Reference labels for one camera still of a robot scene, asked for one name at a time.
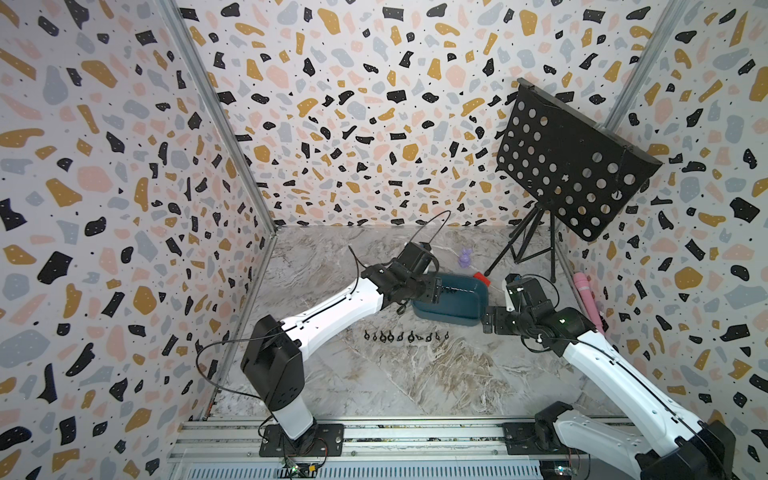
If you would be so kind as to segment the teal plastic storage box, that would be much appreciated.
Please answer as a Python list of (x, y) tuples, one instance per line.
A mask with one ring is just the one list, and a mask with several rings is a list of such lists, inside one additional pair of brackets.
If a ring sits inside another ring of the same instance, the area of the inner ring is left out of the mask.
[(441, 272), (436, 275), (440, 287), (452, 286), (474, 290), (475, 295), (447, 294), (440, 289), (436, 303), (413, 301), (417, 317), (425, 320), (473, 327), (478, 325), (488, 307), (488, 287), (473, 276)]

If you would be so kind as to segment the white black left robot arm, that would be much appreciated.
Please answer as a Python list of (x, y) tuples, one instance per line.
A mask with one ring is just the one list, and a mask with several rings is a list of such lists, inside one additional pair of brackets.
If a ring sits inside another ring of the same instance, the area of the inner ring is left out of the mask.
[(258, 320), (247, 342), (240, 369), (295, 446), (310, 442), (317, 430), (302, 398), (305, 361), (338, 333), (392, 304), (440, 297), (440, 264), (427, 242), (410, 241), (389, 261), (356, 267), (357, 278), (318, 305), (282, 320)]

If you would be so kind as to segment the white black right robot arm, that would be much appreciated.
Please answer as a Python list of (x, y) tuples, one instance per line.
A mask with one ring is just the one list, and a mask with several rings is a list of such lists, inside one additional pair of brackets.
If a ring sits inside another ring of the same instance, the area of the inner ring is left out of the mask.
[(662, 392), (623, 359), (575, 308), (555, 309), (537, 277), (510, 274), (505, 303), (487, 308), (483, 329), (517, 336), (534, 353), (553, 353), (586, 375), (632, 422), (637, 433), (594, 420), (557, 401), (534, 417), (534, 438), (549, 451), (587, 453), (634, 479), (729, 479), (735, 436)]

